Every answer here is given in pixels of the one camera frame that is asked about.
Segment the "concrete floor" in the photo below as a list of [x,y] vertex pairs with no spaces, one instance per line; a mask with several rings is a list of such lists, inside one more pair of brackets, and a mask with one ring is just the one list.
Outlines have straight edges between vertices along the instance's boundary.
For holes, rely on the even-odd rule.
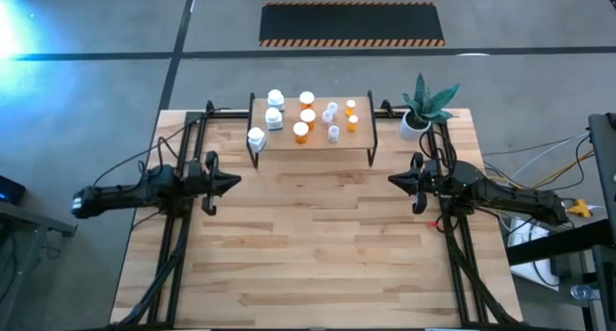
[[[185,50],[257,49],[265,1],[281,0],[195,0]],[[616,45],[616,11],[607,0],[430,1],[438,5],[447,47]],[[10,9],[17,12],[22,53],[171,51],[184,2],[12,0]],[[106,168],[148,145],[167,68],[168,61],[0,62],[0,174],[28,188],[28,208],[79,223],[70,241],[50,236],[62,257],[43,256],[19,297],[12,329],[106,324],[132,212],[76,221],[68,204]],[[198,109],[213,100],[245,108],[251,91],[273,88],[334,96],[372,89],[378,101],[399,103],[419,72],[432,89],[462,85],[451,105],[472,109],[484,152],[567,138],[584,131],[587,115],[616,111],[616,55],[183,61],[169,106]],[[532,183],[569,163],[574,148],[552,152],[520,181]],[[511,173],[537,153],[489,162]],[[134,181],[136,165],[106,181]],[[594,162],[584,167],[584,183],[561,195],[603,204]],[[570,172],[559,185],[578,178]],[[579,309],[542,301],[539,286],[516,284],[526,321],[583,327]]]

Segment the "yellow connector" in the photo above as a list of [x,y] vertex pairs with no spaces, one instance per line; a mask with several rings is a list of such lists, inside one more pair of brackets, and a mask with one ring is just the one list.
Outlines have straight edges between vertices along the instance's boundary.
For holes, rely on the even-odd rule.
[[592,214],[590,213],[590,210],[588,209],[588,206],[586,205],[586,200],[584,199],[575,200],[574,205],[567,209],[567,213],[574,214],[576,216],[583,216],[583,217],[592,216]]

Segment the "black floor mat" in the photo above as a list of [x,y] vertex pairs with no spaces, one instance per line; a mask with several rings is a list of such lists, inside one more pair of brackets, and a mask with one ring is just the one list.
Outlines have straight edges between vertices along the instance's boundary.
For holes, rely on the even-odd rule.
[[441,47],[432,2],[267,3],[264,47]]

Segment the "white pot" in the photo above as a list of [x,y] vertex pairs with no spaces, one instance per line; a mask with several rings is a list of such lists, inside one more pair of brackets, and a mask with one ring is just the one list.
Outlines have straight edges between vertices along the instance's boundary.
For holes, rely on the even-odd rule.
[[406,117],[410,113],[410,110],[404,114],[404,117],[400,121],[400,137],[405,140],[418,140],[422,133],[430,128],[432,122],[427,122],[427,125],[423,129],[414,129],[411,128],[408,124],[406,124]]

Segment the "butcher block tabletop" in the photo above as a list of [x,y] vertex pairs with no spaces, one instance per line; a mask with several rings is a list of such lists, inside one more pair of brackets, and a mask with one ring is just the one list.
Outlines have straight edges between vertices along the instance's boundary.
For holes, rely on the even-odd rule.
[[[471,112],[451,111],[458,159],[483,168]],[[179,130],[186,112],[162,111],[155,138]],[[208,121],[203,158],[217,151],[220,169],[242,182],[216,198],[216,216],[201,211],[200,198],[194,202],[175,327],[460,325],[445,237],[427,225],[439,215],[437,200],[429,196],[426,211],[413,215],[411,198],[387,181],[420,151],[399,137],[399,119],[376,120],[372,167],[363,150],[304,150],[271,151],[255,169],[246,125],[247,119]],[[180,139],[169,141],[176,151]],[[189,156],[196,133],[191,140]],[[166,148],[163,157],[176,164]],[[148,166],[157,164],[152,154]],[[154,211],[137,210],[135,222]],[[475,212],[469,222],[481,278],[521,319],[498,220]],[[130,235],[111,322],[124,318],[152,282],[164,226],[165,216],[154,216]],[[167,279],[159,319],[169,287]],[[468,281],[465,291],[475,319]]]

